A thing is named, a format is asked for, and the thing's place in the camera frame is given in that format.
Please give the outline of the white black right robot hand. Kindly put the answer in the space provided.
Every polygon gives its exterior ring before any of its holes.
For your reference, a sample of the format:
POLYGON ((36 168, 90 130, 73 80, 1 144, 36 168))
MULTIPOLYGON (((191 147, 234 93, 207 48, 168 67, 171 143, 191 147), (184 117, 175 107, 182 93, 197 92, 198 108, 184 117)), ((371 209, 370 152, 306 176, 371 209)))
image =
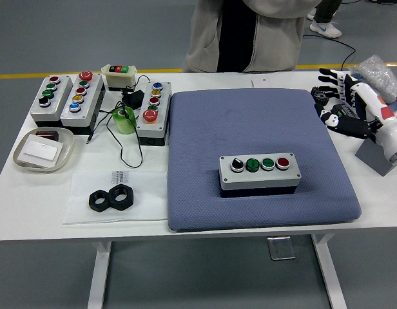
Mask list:
POLYGON ((314 87, 311 95, 320 120, 331 131, 382 146, 386 159, 397 161, 397 115, 370 85, 350 74, 319 69, 318 80, 331 86, 314 87))

